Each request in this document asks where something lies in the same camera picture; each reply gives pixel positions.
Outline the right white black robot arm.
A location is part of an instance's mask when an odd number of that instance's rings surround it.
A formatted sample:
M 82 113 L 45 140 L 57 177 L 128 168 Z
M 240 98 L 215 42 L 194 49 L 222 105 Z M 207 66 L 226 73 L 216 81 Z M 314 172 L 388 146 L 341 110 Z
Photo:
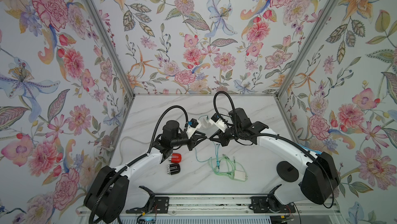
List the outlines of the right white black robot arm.
M 251 122 L 242 108 L 236 108 L 225 91 L 215 93 L 215 114 L 211 118 L 218 127 L 210 140 L 228 146 L 234 140 L 243 146 L 260 146 L 281 158 L 276 166 L 282 183 L 276 185 L 266 197 L 266 205 L 273 213 L 296 201 L 309 200 L 325 205 L 335 198 L 340 185 L 335 162 L 327 152 L 315 151 L 285 138 L 262 122 Z

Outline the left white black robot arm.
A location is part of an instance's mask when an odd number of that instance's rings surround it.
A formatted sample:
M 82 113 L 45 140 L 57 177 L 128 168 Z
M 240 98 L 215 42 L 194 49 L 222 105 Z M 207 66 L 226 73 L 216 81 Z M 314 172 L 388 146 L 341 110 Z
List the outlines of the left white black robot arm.
M 178 121 L 169 120 L 158 135 L 161 121 L 174 109 L 182 110 L 184 128 L 180 129 Z M 188 113 L 183 107 L 176 105 L 167 108 L 155 125 L 147 152 L 116 168 L 105 166 L 100 169 L 84 199 L 84 206 L 91 211 L 88 223 L 109 224 L 116 220 L 125 207 L 129 183 L 166 161 L 175 147 L 186 146 L 188 150 L 193 150 L 197 144 L 207 139 L 206 134 L 199 131 L 201 127 L 202 122 L 198 119 L 188 119 Z

